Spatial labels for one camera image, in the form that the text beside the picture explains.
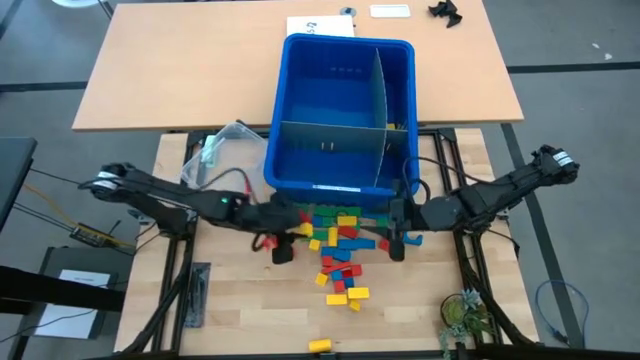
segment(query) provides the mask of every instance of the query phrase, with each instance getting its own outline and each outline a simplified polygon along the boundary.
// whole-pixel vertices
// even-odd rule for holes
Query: small potted plant
[[[459,294],[447,296],[440,305],[440,316],[445,324],[440,332],[440,348],[445,360],[451,360],[449,338],[464,344],[468,336],[492,332],[487,323],[489,312],[475,290],[462,290]]]

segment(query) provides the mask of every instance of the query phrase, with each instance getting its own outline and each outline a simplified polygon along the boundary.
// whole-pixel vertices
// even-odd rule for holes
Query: yellow block
[[[338,226],[356,226],[358,225],[357,216],[338,216]]]
[[[329,294],[327,295],[327,305],[347,305],[347,295]]]
[[[368,299],[369,288],[349,288],[347,289],[347,295],[349,296],[349,299]]]
[[[316,240],[316,239],[311,239],[311,241],[309,241],[309,249],[313,250],[313,251],[318,251],[320,250],[320,240]]]
[[[349,301],[349,307],[353,311],[356,311],[356,312],[360,311],[360,303],[358,302],[358,300]]]
[[[337,227],[329,228],[329,246],[333,246],[333,247],[338,246],[338,228]]]
[[[310,352],[331,351],[331,339],[309,341]]]
[[[320,286],[325,286],[327,284],[327,280],[329,280],[329,276],[323,273],[318,273],[316,275],[316,284]]]
[[[302,223],[298,227],[298,232],[306,237],[313,236],[313,225],[311,223]]]

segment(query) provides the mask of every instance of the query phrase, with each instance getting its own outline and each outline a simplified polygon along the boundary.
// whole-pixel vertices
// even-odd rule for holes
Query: yellow wire
[[[24,184],[23,185],[25,189],[31,191],[32,193],[38,195],[39,197],[41,197],[44,201],[47,202],[47,204],[49,204],[49,206],[51,207],[51,209],[53,209],[53,211],[55,211],[56,213],[58,213],[58,215],[60,215],[64,221],[66,221],[68,224],[73,225],[77,228],[82,229],[83,231],[86,231],[88,233],[100,236],[102,238],[105,238],[109,241],[111,241],[114,244],[118,244],[120,246],[128,246],[128,247],[134,247],[131,244],[127,244],[124,241],[120,241],[116,238],[114,238],[113,236],[107,235],[107,234],[103,234],[101,232],[95,231],[93,229],[90,229],[86,226],[80,225],[77,222],[73,221],[73,219],[71,219],[71,217],[69,217],[69,215],[67,215],[61,208],[60,206],[58,206],[58,204],[56,204],[55,201],[53,201],[49,196],[47,196],[47,194],[43,193],[42,191],[34,188],[33,186],[29,185],[29,184]]]

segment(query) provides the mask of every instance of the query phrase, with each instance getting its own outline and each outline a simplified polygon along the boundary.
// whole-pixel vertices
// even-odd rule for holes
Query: blue plastic bin
[[[405,41],[289,36],[267,183],[298,202],[385,204],[394,195],[392,182],[402,179],[404,160],[418,155],[415,94],[414,51]],[[400,130],[387,130],[388,123]],[[411,161],[407,177],[418,176]]]

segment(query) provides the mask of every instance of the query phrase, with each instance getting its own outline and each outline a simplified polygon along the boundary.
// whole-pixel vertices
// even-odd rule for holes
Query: wooden table
[[[492,179],[480,130],[456,132],[466,172]],[[178,181],[186,137],[162,136],[154,167],[156,176]],[[420,155],[436,157],[432,141],[421,137]],[[423,162],[420,170],[433,196],[442,194],[439,169]],[[423,197],[419,194],[416,201],[423,201]],[[493,228],[509,234],[500,221]],[[139,244],[152,235],[143,237]],[[293,262],[276,266],[271,264],[269,253],[250,250],[251,238],[251,234],[198,222],[194,261],[212,264],[205,326],[185,329],[181,354],[299,353],[307,351],[309,340],[324,337],[333,340],[335,351],[439,348],[439,305],[447,295],[462,289],[450,232],[425,232],[423,245],[407,247],[402,263],[392,262],[381,250],[357,251],[354,259],[363,264],[364,274],[356,284],[371,291],[360,313],[351,313],[345,306],[325,305],[325,294],[332,289],[314,283],[321,268],[320,255],[307,249],[306,242],[296,242]],[[117,350],[132,341],[158,302],[167,246],[168,242],[156,240],[134,259]],[[512,244],[487,233],[482,246],[496,300],[523,334],[537,339]],[[168,319],[174,315],[170,311]],[[166,339],[171,326],[168,321]]]
[[[411,17],[375,19],[372,4]],[[418,121],[513,122],[522,110],[481,0],[456,0],[461,24],[433,18],[437,0],[283,0],[119,4],[73,124],[78,131],[196,129],[271,123],[286,18],[356,9],[359,37],[415,48]]]

